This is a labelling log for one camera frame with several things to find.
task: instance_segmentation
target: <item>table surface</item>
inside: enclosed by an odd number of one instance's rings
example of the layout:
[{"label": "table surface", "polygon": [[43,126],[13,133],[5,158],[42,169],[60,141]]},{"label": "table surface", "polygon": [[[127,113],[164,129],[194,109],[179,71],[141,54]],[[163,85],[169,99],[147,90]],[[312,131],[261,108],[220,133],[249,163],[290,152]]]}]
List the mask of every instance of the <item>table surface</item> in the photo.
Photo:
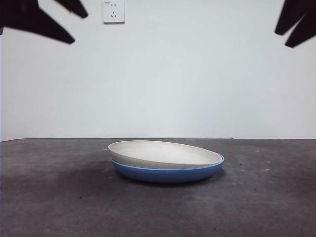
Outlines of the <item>table surface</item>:
[{"label": "table surface", "polygon": [[226,158],[176,185],[115,172],[107,146],[122,140],[1,142],[1,236],[316,236],[316,140],[159,139]]}]

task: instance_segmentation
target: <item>blue plate rim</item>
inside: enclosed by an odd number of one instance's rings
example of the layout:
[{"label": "blue plate rim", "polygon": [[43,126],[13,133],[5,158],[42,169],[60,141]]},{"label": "blue plate rim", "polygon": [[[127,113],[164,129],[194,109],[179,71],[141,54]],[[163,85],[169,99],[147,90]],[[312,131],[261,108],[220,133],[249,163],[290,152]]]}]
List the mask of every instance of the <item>blue plate rim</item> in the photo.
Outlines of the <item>blue plate rim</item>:
[{"label": "blue plate rim", "polygon": [[138,167],[138,166],[132,166],[132,165],[119,163],[119,162],[113,160],[112,158],[111,158],[111,162],[113,162],[114,164],[122,165],[124,167],[133,168],[133,169],[142,169],[142,170],[157,170],[157,171],[162,171],[162,170],[169,170],[169,171],[196,170],[196,169],[206,169],[206,168],[210,168],[210,167],[214,167],[214,166],[222,164],[224,162],[224,160],[225,160],[224,156],[222,154],[217,153],[217,152],[214,152],[214,153],[218,154],[222,158],[222,160],[220,162],[215,163],[215,164],[206,165],[206,166],[192,167],[192,168],[182,168],[182,169],[179,169],[179,168],[178,169],[161,169],[161,168]]}]

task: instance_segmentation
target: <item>white wall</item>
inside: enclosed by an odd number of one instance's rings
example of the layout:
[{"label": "white wall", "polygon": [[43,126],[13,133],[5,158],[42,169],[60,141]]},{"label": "white wall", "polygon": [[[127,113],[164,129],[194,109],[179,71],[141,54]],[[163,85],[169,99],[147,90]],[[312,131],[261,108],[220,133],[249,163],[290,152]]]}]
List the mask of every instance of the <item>white wall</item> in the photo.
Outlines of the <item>white wall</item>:
[{"label": "white wall", "polygon": [[5,29],[2,140],[43,137],[316,138],[316,39],[274,34],[283,1],[126,0],[103,25],[40,5],[72,45]]}]

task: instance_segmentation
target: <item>plate rim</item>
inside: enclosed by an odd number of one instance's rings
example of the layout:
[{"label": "plate rim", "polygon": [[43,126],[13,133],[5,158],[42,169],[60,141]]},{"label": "plate rim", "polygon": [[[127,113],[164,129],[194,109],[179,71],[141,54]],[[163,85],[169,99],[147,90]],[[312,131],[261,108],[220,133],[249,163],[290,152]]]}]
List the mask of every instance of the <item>plate rim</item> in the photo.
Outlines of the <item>plate rim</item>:
[{"label": "plate rim", "polygon": [[176,168],[176,169],[170,169],[170,168],[167,168],[167,169],[162,169],[162,168],[146,168],[146,167],[138,167],[138,166],[132,166],[132,165],[128,165],[128,164],[122,164],[120,162],[117,162],[116,160],[114,160],[113,158],[111,158],[111,162],[113,162],[114,164],[118,164],[118,165],[121,165],[121,166],[124,166],[124,167],[127,167],[127,168],[133,168],[133,169],[142,169],[142,170],[155,170],[155,171],[185,171],[185,170],[197,170],[197,169],[207,169],[207,168],[211,168],[211,167],[214,167],[214,166],[218,166],[218,165],[221,165],[224,163],[225,161],[225,158],[222,154],[219,154],[217,152],[214,152],[216,154],[218,154],[222,160],[218,163],[215,163],[215,164],[210,164],[210,165],[206,165],[206,166],[200,166],[200,167],[189,167],[189,168]]}]

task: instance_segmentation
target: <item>blue plate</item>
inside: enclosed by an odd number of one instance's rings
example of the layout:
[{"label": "blue plate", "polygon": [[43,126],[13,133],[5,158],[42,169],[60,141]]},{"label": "blue plate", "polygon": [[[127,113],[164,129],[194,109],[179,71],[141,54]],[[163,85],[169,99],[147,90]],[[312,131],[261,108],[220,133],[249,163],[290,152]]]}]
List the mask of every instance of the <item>blue plate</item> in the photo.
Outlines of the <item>blue plate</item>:
[{"label": "blue plate", "polygon": [[111,159],[111,161],[119,173],[132,179],[152,183],[183,183],[212,176],[224,163],[224,157],[222,155],[220,156],[223,159],[216,164],[184,169],[142,168],[118,163],[113,159]]}]

